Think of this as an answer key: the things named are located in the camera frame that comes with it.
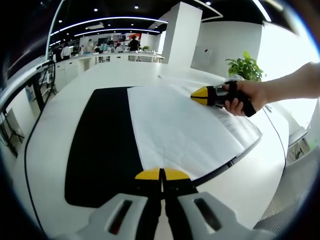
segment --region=black ceiling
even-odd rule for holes
[[[56,23],[53,27],[53,32],[58,31],[64,27],[70,25],[107,17],[143,17],[159,19],[165,13],[167,13],[174,5],[181,2],[180,0],[66,0],[64,1],[56,19]],[[216,17],[217,14],[207,7],[199,4],[194,0],[183,0],[187,4],[202,9],[202,19]],[[211,7],[219,11],[223,17],[210,20],[213,21],[239,21],[261,24],[265,19],[260,10],[254,4],[252,0],[209,0]],[[275,9],[272,5],[265,1],[260,1],[273,23],[281,25],[289,29],[289,25],[282,16],[282,14]],[[167,25],[158,23],[158,28],[149,28],[154,22],[149,20],[138,19],[112,19],[101,21],[104,24],[104,29],[149,29],[162,32],[166,29]],[[76,34],[90,32],[92,30],[86,30],[86,27],[96,25],[99,22],[90,22],[69,28],[65,31],[59,32],[51,37],[51,42],[55,42],[61,39],[76,39],[81,36],[74,37]]]

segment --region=potted plant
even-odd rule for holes
[[[142,48],[142,50],[144,51],[144,50],[150,50],[150,48],[151,47],[149,47],[148,45],[147,46],[144,46],[143,48]]]
[[[258,65],[257,61],[252,59],[247,51],[243,52],[244,59],[238,58],[235,59],[226,59],[229,61],[228,65],[230,66],[228,73],[231,77],[233,74],[240,75],[245,80],[250,80],[254,82],[261,82],[262,71]]]

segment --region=black strap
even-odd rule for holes
[[[216,89],[214,88],[214,86],[207,86],[206,89],[208,91],[208,97],[207,97],[206,104],[208,106],[213,106],[213,105],[215,105],[216,99],[217,99]]]
[[[235,98],[239,100],[239,102],[243,102],[243,112],[247,117],[251,117],[256,113],[256,110],[252,103],[250,102],[250,98],[241,90],[237,90],[237,82],[236,81],[227,81],[225,84],[229,84],[229,101],[232,102]]]

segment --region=white cloth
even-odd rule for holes
[[[121,51],[122,51],[122,47],[121,46],[117,46],[117,47],[114,48],[114,52],[115,53],[119,53]]]
[[[88,44],[86,46],[87,52],[92,52],[94,50],[94,43],[92,41],[88,41]]]
[[[79,50],[79,55],[83,55],[85,52],[85,47],[84,46],[81,46],[80,47],[80,50]]]
[[[61,58],[63,59],[64,57],[66,56],[69,56],[71,58],[71,50],[68,46],[65,46],[62,51],[61,51],[61,54],[60,54]]]

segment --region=light strip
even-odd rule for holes
[[[103,20],[111,20],[111,19],[138,19],[138,20],[148,20],[148,21],[154,21],[154,22],[160,22],[164,24],[168,24],[167,21],[159,20],[159,19],[153,19],[153,18],[147,18],[147,17],[137,17],[137,16],[112,16],[112,17],[103,17],[103,18],[97,18],[97,19],[92,19],[88,21],[82,21],[70,26],[67,26],[65,28],[60,29],[59,31],[62,32],[64,30],[67,30],[69,28],[73,28],[75,26],[79,26],[82,24],[87,24],[87,23],[92,23],[92,22],[97,22],[97,21],[103,21]]]
[[[280,3],[276,2],[275,0],[265,0],[265,1],[269,4],[271,4],[272,6],[274,6],[279,11],[284,10],[284,7]]]
[[[259,0],[252,0],[254,2],[254,4],[258,7],[258,9],[260,10],[260,12],[262,13],[262,15],[264,16],[265,20],[267,20],[268,22],[271,22],[271,18],[268,15],[267,11],[264,9],[264,7],[262,6],[261,2],[259,2]]]
[[[57,34],[58,32],[60,32],[60,31],[55,31],[54,33],[51,33],[50,36],[53,36],[53,35]]]
[[[49,47],[51,47],[52,45],[58,44],[58,43],[60,43],[60,42],[61,42],[61,40],[56,41],[56,42],[54,42],[54,43],[51,43],[51,44],[49,45]]]
[[[52,33],[52,31],[54,30],[54,25],[55,25],[55,22],[56,22],[56,19],[57,19],[57,16],[58,16],[58,12],[60,11],[60,9],[61,9],[61,7],[62,7],[62,5],[64,3],[65,3],[65,0],[61,0],[60,4],[58,5],[58,8],[55,11],[54,17],[53,17],[51,25],[50,25],[49,34]],[[45,59],[46,60],[49,60],[49,43],[51,41],[51,37],[52,37],[52,35],[50,34],[50,36],[48,36],[48,39],[46,41],[46,47],[45,47]]]
[[[202,19],[201,21],[206,21],[206,20],[210,20],[210,19],[220,19],[220,18],[223,18],[224,16],[218,12],[217,10],[215,10],[213,7],[205,4],[203,1],[200,1],[200,0],[193,0],[195,2],[197,2],[198,4],[201,4],[202,6],[206,7],[207,9],[210,9],[211,11],[215,12],[216,14],[218,14],[218,16],[213,16],[213,17],[209,17],[209,18],[205,18],[205,19]]]
[[[10,67],[9,67],[9,70],[18,62],[20,61],[20,59],[22,59],[25,55],[27,55],[28,53],[30,53],[30,49],[27,50],[26,52],[24,52],[21,57],[19,57]]]
[[[96,30],[96,31],[88,31],[88,32],[83,32],[79,33],[77,35],[74,35],[75,37],[80,36],[80,35],[85,35],[85,34],[93,34],[93,33],[98,33],[98,32],[104,32],[104,31],[145,31],[145,32],[153,32],[159,34],[159,31],[154,31],[154,30],[147,30],[147,29],[136,29],[136,28],[114,28],[114,29],[103,29],[103,30]]]

